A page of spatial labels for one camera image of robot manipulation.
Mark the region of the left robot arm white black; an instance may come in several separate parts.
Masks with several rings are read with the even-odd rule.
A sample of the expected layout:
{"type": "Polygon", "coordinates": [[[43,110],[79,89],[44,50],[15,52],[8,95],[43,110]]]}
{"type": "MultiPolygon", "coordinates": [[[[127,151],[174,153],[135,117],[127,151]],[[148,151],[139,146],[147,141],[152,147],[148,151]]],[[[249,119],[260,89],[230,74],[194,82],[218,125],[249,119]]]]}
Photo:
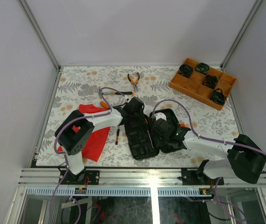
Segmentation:
{"type": "Polygon", "coordinates": [[[142,115],[144,103],[137,97],[129,99],[124,105],[109,108],[96,113],[71,112],[67,119],[55,132],[54,150],[57,154],[57,144],[62,147],[69,178],[75,184],[85,180],[85,165],[82,160],[82,149],[86,146],[92,133],[112,126],[123,125],[131,121],[134,115],[142,115]]]}

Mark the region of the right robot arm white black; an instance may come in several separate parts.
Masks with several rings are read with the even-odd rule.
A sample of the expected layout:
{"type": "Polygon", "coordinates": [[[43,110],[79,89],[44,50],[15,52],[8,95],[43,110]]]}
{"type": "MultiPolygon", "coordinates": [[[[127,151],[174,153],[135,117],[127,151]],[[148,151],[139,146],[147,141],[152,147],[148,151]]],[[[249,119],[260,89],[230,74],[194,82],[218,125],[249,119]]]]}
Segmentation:
{"type": "Polygon", "coordinates": [[[197,181],[207,184],[224,175],[256,184],[266,163],[266,155],[246,135],[224,140],[195,134],[191,128],[180,126],[163,118],[155,119],[151,130],[157,144],[171,149],[199,150],[221,157],[217,161],[204,161],[196,172],[197,181]]]}

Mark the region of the black plastic tool case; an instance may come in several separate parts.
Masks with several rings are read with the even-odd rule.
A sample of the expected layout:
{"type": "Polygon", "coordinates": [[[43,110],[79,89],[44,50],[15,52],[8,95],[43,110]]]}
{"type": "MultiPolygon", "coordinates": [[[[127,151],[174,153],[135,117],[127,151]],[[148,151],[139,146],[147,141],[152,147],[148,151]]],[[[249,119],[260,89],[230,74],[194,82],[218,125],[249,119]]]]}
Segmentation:
{"type": "MultiPolygon", "coordinates": [[[[179,123],[176,115],[174,114],[173,110],[171,109],[163,109],[163,110],[158,110],[155,113],[158,112],[163,112],[166,117],[167,121],[171,121],[174,125],[177,125],[179,123]]],[[[128,144],[129,144],[129,149],[132,154],[132,157],[135,160],[143,160],[143,159],[148,159],[151,157],[157,156],[160,152],[163,153],[171,153],[178,151],[180,149],[159,149],[156,145],[156,140],[155,136],[151,130],[152,125],[154,123],[155,118],[152,118],[151,116],[145,115],[145,118],[147,118],[148,123],[149,123],[149,130],[150,130],[150,135],[152,139],[152,143],[154,148],[151,148],[151,143],[149,140],[149,136],[147,133],[147,124],[145,123],[145,128],[142,127],[132,127],[129,124],[124,124],[126,136],[128,138],[128,144]]],[[[188,131],[191,129],[188,127],[184,126],[184,136],[187,134],[188,131]]]]}

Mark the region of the black orange screwdriver large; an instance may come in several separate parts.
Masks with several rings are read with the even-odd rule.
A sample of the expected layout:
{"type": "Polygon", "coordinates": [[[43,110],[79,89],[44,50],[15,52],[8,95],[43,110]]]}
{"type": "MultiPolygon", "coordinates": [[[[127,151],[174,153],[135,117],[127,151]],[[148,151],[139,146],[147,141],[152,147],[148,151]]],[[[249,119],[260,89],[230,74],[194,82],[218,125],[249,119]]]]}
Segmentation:
{"type": "Polygon", "coordinates": [[[147,118],[145,118],[145,122],[146,122],[146,124],[147,124],[147,133],[148,133],[149,140],[150,140],[150,143],[151,143],[151,148],[154,148],[153,143],[152,143],[152,139],[151,139],[151,135],[150,135],[149,123],[148,123],[147,118]]]}

